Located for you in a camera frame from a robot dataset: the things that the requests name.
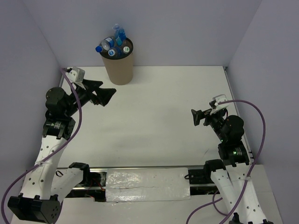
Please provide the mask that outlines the green label clear bottle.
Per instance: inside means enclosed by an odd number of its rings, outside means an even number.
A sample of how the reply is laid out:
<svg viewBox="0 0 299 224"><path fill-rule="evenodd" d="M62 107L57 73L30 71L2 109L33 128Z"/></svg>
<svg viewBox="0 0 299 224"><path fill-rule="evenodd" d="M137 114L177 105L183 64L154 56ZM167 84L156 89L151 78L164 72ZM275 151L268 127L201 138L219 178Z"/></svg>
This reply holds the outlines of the green label clear bottle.
<svg viewBox="0 0 299 224"><path fill-rule="evenodd" d="M125 46L123 48L123 53L128 54L130 52L130 48L128 46Z"/></svg>

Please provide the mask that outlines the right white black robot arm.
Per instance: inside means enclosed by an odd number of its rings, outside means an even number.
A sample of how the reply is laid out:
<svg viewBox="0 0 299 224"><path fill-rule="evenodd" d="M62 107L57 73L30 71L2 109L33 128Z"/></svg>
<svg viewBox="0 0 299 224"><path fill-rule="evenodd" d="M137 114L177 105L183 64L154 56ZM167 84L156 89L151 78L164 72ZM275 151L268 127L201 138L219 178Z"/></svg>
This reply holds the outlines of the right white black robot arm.
<svg viewBox="0 0 299 224"><path fill-rule="evenodd" d="M194 125L204 121L221 141L218 145L220 158L205 162L203 177L216 185L227 208L229 223L269 224L271 221L261 208L248 174L251 162L242 142L244 121L236 115L225 119L226 112L226 109L215 113L211 109L191 110Z"/></svg>

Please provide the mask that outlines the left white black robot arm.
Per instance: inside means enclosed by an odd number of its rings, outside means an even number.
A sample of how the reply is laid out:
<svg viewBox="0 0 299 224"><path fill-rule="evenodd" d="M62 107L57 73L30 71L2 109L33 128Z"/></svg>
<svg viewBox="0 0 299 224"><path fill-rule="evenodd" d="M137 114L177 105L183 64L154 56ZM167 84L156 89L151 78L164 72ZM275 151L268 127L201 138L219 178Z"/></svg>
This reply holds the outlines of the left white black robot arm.
<svg viewBox="0 0 299 224"><path fill-rule="evenodd" d="M102 81L83 80L73 84L68 95L61 87L46 93L46 121L43 125L41 148L34 168L26 175L28 180L18 196L11 196L8 208L20 220L54 224L59 218L63 201L76 185L92 183L90 167L73 162L56 182L53 181L60 158L70 140L78 133L79 124L72 118L82 112L82 106L91 102L106 106L116 89L102 89Z"/></svg>

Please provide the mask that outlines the blue label bottle front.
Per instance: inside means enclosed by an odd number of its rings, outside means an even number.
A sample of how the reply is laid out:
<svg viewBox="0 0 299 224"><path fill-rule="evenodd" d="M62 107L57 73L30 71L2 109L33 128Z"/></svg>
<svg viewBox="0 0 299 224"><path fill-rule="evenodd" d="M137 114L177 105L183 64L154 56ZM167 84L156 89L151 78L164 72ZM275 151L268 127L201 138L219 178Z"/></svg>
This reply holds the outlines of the blue label bottle front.
<svg viewBox="0 0 299 224"><path fill-rule="evenodd" d="M109 51L112 47L114 47L114 39L113 37L107 37L100 42L95 50L98 53L103 53Z"/></svg>

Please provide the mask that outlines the blue label bottle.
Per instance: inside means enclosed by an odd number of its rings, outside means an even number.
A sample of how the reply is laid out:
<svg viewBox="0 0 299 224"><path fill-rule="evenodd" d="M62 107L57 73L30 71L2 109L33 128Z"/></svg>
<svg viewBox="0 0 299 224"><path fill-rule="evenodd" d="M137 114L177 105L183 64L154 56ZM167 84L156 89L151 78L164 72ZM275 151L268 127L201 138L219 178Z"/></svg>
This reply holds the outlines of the blue label bottle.
<svg viewBox="0 0 299 224"><path fill-rule="evenodd" d="M121 46L127 38L125 30L120 24L114 24L113 30L114 30L114 38L116 40L116 44L118 46Z"/></svg>
<svg viewBox="0 0 299 224"><path fill-rule="evenodd" d="M112 58L118 58L121 56L121 49L117 47L110 48L108 55Z"/></svg>
<svg viewBox="0 0 299 224"><path fill-rule="evenodd" d="M114 39L113 37L107 37L100 42L95 50L98 53L103 53L109 51L112 47L114 47Z"/></svg>

